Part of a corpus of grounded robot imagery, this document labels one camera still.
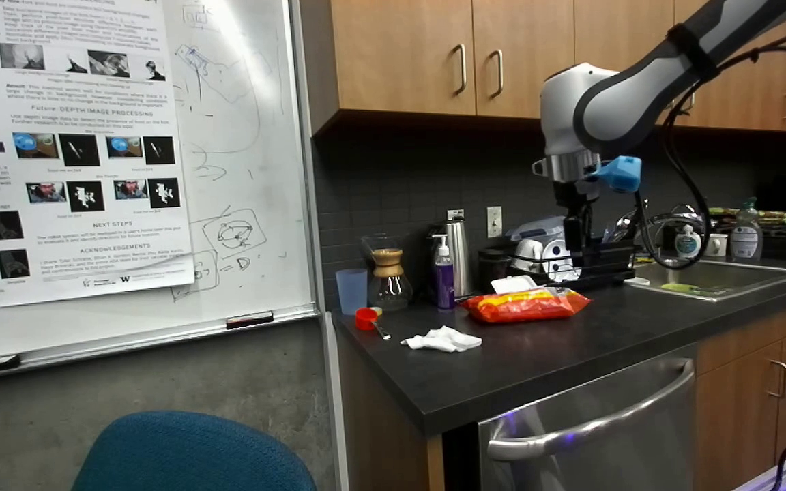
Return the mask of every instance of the wall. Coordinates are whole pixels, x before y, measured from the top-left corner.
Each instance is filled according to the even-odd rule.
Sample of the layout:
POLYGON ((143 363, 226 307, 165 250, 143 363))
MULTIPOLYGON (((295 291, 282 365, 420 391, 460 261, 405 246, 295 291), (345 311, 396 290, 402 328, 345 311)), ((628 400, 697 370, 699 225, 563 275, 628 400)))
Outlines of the wall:
POLYGON ((323 328, 297 321, 0 376, 0 491, 71 487, 97 434, 136 410, 244 419, 338 487, 323 328))
MULTIPOLYGON (((742 205, 760 180, 786 170, 786 133, 679 130, 679 153, 711 205, 742 205)), ((432 225, 450 206, 467 209, 467 231, 476 250, 486 239, 486 206, 502 205, 506 228, 559 216, 550 180, 532 178, 540 159, 539 123, 426 123, 426 119, 360 119, 338 123, 318 142, 318 206, 323 234, 323 269, 329 307, 337 307, 338 268, 366 265, 360 236, 405 249, 405 268, 416 283, 416 301, 432 296, 432 225)), ((637 150, 644 159, 644 193, 655 209, 689 200, 655 144, 637 150)), ((602 219, 615 223, 630 212, 630 200, 603 195, 602 219)))

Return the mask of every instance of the poster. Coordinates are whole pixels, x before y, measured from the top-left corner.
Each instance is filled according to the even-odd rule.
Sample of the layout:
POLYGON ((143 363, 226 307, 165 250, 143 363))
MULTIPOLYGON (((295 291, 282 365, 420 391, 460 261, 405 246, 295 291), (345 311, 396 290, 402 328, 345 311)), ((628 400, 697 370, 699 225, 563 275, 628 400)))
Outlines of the poster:
POLYGON ((0 305, 195 281, 161 0, 0 0, 0 305))

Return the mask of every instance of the dishwasher handle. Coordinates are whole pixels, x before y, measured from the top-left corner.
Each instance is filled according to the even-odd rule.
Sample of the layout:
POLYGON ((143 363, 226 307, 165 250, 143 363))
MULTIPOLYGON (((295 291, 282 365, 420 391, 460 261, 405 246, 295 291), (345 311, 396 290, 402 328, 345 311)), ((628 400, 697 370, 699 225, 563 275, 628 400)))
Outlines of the dishwasher handle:
POLYGON ((664 397, 673 397, 675 392, 679 392, 684 386, 689 386, 694 381, 694 361, 692 358, 669 358, 664 363, 675 365, 679 370, 679 376, 675 376, 667 386, 647 395, 644 400, 626 407, 621 411, 611 411, 606 418, 596 418, 589 423, 570 425, 570 429, 551 430, 551 434, 540 434, 540 436, 506 436, 502 434, 506 419, 498 419, 498 429, 492 430, 492 442, 488 442, 488 455, 499 459, 499 461, 540 459, 540 455, 550 455, 554 451, 574 448, 574 442, 596 440, 602 434, 610 434, 611 429, 621 429, 621 425, 637 419, 638 414, 644 414, 647 410, 658 407, 664 397))

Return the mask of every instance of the sink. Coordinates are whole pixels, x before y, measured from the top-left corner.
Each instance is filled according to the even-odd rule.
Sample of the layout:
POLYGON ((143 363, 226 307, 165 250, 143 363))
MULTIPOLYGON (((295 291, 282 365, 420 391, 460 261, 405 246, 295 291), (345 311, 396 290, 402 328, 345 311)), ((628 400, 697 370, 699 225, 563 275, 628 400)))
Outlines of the sink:
POLYGON ((704 302, 720 302, 786 283, 786 268, 754 261, 703 260, 689 269, 667 269, 662 265, 634 265, 634 269, 637 277, 628 277, 628 283, 637 290, 679 295, 704 302))

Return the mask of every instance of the teal chair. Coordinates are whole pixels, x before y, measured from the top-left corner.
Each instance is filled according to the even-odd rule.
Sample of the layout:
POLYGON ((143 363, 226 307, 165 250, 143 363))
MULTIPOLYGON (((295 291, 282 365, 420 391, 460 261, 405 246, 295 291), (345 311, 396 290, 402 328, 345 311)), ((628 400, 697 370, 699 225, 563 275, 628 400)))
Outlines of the teal chair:
POLYGON ((196 411, 136 411, 93 442, 74 491, 314 491, 278 440, 196 411))

